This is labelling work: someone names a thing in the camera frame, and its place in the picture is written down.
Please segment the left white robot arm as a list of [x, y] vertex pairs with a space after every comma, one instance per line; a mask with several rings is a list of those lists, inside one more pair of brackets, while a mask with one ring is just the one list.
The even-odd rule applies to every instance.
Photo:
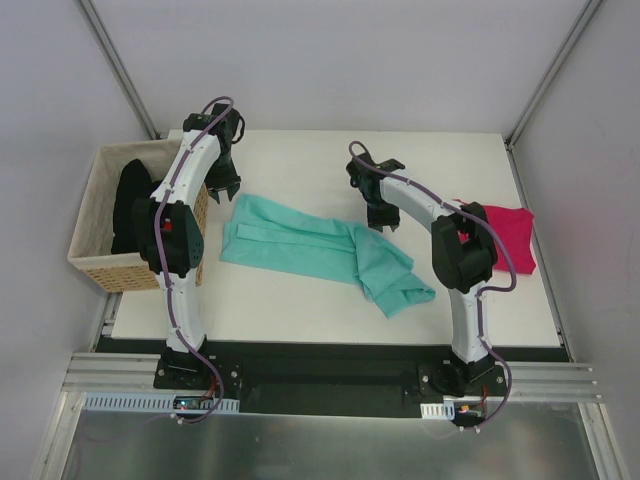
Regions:
[[232, 199], [241, 177], [232, 146], [244, 135], [245, 122], [234, 101], [222, 96], [183, 122], [180, 147], [155, 191], [132, 207], [136, 242], [163, 292], [168, 317], [166, 347], [154, 379], [157, 389], [222, 387], [207, 354], [199, 316], [197, 269], [204, 254], [204, 234], [196, 219], [202, 187], [215, 200]]

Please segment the teal t shirt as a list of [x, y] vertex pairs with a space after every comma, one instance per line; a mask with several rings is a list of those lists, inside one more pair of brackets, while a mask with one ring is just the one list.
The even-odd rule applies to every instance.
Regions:
[[238, 198], [224, 225], [220, 259], [357, 285], [387, 318], [436, 298], [435, 290], [414, 274], [414, 260], [381, 234], [257, 195]]

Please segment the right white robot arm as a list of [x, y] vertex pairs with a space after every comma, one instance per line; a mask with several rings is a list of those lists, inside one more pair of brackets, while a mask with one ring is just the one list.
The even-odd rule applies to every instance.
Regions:
[[403, 169], [395, 159], [376, 164], [367, 152], [346, 167], [351, 186], [367, 203], [370, 228], [395, 230], [404, 212], [431, 235], [432, 268], [448, 290], [453, 338], [449, 362], [433, 369], [429, 385], [441, 394], [463, 397], [481, 388], [495, 366], [482, 293], [498, 260], [495, 242], [480, 204], [447, 207], [402, 177]]

